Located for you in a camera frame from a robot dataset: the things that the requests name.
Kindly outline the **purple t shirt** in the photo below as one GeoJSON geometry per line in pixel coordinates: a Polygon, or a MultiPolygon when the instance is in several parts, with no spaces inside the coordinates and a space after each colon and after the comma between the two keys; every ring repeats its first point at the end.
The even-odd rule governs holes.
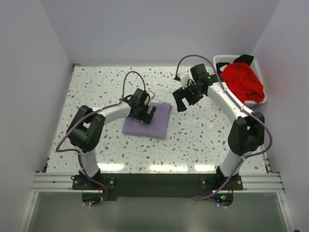
{"type": "Polygon", "coordinates": [[[150,104],[150,110],[153,107],[156,107],[156,111],[150,124],[128,117],[124,121],[122,133],[124,135],[165,139],[172,105],[166,102],[152,102],[150,104]]]}

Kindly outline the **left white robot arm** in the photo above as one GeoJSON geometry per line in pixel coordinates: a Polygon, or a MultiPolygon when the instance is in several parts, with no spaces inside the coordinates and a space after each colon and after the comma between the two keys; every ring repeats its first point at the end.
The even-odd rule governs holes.
{"type": "Polygon", "coordinates": [[[68,127],[66,138],[74,146],[74,151],[78,153],[80,172],[84,177],[83,184],[88,189],[96,189],[103,185],[99,177],[100,168],[95,154],[103,127],[122,118],[133,118],[149,125],[157,109],[155,106],[150,106],[154,98],[153,92],[138,88],[132,95],[122,97],[116,104],[97,110],[86,105],[79,108],[68,127]]]}

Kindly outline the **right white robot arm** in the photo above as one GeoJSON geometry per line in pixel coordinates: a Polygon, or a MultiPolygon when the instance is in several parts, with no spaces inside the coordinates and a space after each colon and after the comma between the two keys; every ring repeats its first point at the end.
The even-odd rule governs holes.
{"type": "Polygon", "coordinates": [[[173,92],[178,112],[186,111],[183,100],[188,105],[198,103],[207,96],[221,107],[232,126],[228,135],[228,153],[216,169],[214,183],[221,190],[232,185],[232,179],[239,173],[245,159],[264,143],[265,118],[262,113],[254,113],[228,89],[226,83],[215,73],[210,75],[204,64],[190,69],[190,74],[175,75],[181,87],[173,92]]]}

